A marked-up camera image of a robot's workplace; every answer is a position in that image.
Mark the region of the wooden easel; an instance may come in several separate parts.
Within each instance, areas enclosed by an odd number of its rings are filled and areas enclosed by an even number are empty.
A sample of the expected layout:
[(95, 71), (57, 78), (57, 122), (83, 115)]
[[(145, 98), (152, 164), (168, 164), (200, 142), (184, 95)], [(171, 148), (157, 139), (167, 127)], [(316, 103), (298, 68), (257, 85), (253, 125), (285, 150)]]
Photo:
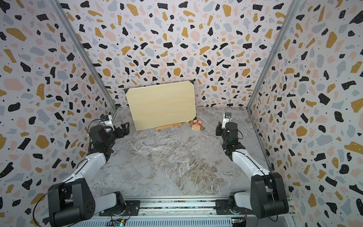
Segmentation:
[(174, 128), (174, 127), (180, 128), (181, 125), (182, 125), (182, 123), (169, 124), (169, 125), (164, 125), (164, 126), (156, 127), (156, 130), (157, 131), (161, 131), (163, 129), (169, 129), (169, 128)]

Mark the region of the light wooden board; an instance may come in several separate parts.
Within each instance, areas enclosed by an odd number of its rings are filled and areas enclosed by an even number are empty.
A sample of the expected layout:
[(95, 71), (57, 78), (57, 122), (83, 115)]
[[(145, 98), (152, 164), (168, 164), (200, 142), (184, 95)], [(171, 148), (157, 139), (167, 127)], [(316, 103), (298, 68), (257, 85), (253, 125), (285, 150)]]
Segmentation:
[(126, 97), (138, 131), (187, 122), (196, 117), (191, 81), (132, 88), (127, 90)]

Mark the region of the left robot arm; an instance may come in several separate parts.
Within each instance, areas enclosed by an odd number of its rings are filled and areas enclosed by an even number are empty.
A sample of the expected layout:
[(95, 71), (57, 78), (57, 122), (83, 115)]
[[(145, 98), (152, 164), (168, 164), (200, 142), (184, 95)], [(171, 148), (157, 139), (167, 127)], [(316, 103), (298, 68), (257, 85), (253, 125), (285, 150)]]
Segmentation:
[(130, 124), (120, 127), (96, 125), (89, 130), (88, 153), (80, 166), (62, 183), (52, 185), (48, 190), (49, 220), (52, 227), (64, 227), (91, 219), (95, 214), (123, 215), (126, 202), (120, 192), (94, 197), (89, 184), (113, 153), (117, 139), (130, 133)]

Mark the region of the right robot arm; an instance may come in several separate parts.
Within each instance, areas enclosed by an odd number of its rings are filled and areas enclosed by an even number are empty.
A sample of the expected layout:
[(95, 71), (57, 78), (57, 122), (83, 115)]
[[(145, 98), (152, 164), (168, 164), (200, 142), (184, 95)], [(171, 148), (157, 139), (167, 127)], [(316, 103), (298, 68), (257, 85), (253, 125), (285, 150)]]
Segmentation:
[(287, 214), (289, 205), (282, 176), (265, 169), (250, 156), (239, 142), (238, 133), (238, 126), (233, 122), (219, 122), (216, 127), (216, 136), (223, 140), (223, 151), (246, 174), (250, 184), (249, 191), (230, 194), (229, 210), (232, 213), (251, 210), (257, 218)]

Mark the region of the small red white box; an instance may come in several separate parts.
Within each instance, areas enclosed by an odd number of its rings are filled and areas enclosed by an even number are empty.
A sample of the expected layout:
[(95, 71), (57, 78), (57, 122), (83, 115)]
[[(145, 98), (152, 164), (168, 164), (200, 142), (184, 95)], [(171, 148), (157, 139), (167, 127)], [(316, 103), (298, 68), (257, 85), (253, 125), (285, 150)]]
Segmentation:
[(192, 130), (200, 131), (202, 128), (202, 121), (201, 120), (194, 120), (192, 123)]

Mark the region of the small electronics board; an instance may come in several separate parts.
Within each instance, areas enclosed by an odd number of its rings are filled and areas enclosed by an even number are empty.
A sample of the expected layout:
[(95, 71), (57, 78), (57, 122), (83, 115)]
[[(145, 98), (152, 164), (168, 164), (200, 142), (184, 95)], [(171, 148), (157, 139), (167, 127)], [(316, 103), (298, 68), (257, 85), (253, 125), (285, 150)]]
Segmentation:
[(117, 220), (112, 221), (113, 227), (125, 227), (126, 224), (127, 224), (126, 219), (117, 219)]

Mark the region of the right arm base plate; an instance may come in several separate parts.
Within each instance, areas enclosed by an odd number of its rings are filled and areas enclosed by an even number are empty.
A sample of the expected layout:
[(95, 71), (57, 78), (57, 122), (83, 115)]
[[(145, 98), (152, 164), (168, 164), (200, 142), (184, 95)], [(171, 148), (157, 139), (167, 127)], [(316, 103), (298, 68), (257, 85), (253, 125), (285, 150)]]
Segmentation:
[(217, 215), (245, 215), (246, 209), (234, 207), (229, 200), (215, 200), (215, 207), (213, 208)]

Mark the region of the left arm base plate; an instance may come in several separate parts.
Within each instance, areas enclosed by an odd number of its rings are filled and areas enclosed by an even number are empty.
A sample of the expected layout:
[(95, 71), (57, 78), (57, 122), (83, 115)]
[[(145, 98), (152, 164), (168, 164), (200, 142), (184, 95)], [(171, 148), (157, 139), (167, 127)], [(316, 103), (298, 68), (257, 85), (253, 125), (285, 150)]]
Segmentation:
[(126, 200), (124, 205), (115, 205), (112, 208), (101, 211), (99, 216), (109, 216), (110, 214), (115, 217), (132, 217), (138, 216), (140, 208), (140, 200)]

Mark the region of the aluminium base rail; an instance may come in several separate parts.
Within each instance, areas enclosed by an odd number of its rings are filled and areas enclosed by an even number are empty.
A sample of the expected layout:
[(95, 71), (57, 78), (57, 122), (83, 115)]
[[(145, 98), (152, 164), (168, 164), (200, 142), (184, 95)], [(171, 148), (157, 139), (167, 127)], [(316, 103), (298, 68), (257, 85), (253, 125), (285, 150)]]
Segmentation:
[(227, 196), (129, 196), (126, 200), (140, 200), (138, 216), (115, 217), (94, 215), (92, 219), (76, 224), (78, 227), (112, 227), (112, 221), (126, 219), (126, 227), (298, 227), (292, 206), (289, 212), (270, 218), (257, 218), (253, 211), (243, 215), (217, 215), (215, 200)]

